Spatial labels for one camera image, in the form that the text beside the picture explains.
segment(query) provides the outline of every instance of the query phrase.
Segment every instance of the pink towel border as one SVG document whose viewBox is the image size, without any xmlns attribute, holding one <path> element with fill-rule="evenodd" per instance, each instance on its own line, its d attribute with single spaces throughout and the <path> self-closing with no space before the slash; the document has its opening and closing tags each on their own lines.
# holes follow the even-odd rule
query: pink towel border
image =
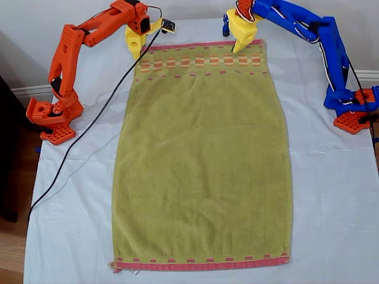
<svg viewBox="0 0 379 284">
<path fill-rule="evenodd" d="M 275 266 L 290 262 L 288 256 L 280 256 L 272 259 L 250 260 L 245 262 L 223 262 L 223 263 L 128 263 L 117 260 L 116 264 L 121 269 L 154 270 L 154 271 L 199 271 L 199 270 L 221 270 L 221 269 L 244 269 L 262 266 Z"/>
</svg>

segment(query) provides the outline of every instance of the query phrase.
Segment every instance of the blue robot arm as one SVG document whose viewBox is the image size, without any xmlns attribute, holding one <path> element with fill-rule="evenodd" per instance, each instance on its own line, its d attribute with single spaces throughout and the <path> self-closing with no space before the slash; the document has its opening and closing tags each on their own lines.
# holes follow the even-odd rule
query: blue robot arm
<svg viewBox="0 0 379 284">
<path fill-rule="evenodd" d="M 351 65 L 345 46 L 339 35 L 333 17 L 319 17 L 307 9 L 284 0 L 254 0 L 250 8 L 251 15 L 279 25 L 311 44 L 320 44 L 329 86 L 324 106 L 335 109 L 337 116 L 346 112 L 375 111 L 379 107 L 379 87 L 372 87 L 374 101 L 360 103 L 355 93 L 346 88 L 349 67 Z"/>
</svg>

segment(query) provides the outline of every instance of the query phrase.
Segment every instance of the towel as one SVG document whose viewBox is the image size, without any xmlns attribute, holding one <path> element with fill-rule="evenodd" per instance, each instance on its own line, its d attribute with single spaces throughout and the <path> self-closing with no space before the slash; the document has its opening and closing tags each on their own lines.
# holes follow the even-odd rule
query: towel
<svg viewBox="0 0 379 284">
<path fill-rule="evenodd" d="M 290 261 L 287 129 L 265 43 L 232 47 L 152 47 L 137 65 L 114 169 L 116 269 Z"/>
</svg>

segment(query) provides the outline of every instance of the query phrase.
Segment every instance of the orange robot base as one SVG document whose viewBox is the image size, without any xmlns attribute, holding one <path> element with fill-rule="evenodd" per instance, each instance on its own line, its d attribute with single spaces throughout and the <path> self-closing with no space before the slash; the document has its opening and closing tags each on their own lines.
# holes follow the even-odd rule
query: orange robot base
<svg viewBox="0 0 379 284">
<path fill-rule="evenodd" d="M 364 89 L 363 93 L 367 102 L 375 102 L 374 93 L 371 89 Z M 355 93 L 355 99 L 357 99 L 361 105 L 365 103 L 361 91 L 357 91 Z M 359 119 L 362 117 L 366 117 L 367 115 L 367 112 L 346 112 L 334 120 L 334 126 L 342 130 L 345 130 L 348 133 L 357 134 L 361 130 L 370 127 L 369 121 L 363 124 L 359 123 Z"/>
</svg>

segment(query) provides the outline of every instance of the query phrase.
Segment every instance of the wooden floor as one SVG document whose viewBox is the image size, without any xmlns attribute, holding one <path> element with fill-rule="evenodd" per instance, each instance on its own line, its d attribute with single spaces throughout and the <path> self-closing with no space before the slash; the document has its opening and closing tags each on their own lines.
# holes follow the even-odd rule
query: wooden floor
<svg viewBox="0 0 379 284">
<path fill-rule="evenodd" d="M 375 124 L 379 135 L 379 124 Z M 11 171 L 10 187 L 16 196 L 18 222 L 10 223 L 0 219 L 0 284 L 22 283 L 25 255 L 27 215 L 33 193 L 39 154 L 35 151 L 41 141 L 37 133 L 23 130 L 18 145 L 18 160 Z"/>
</svg>

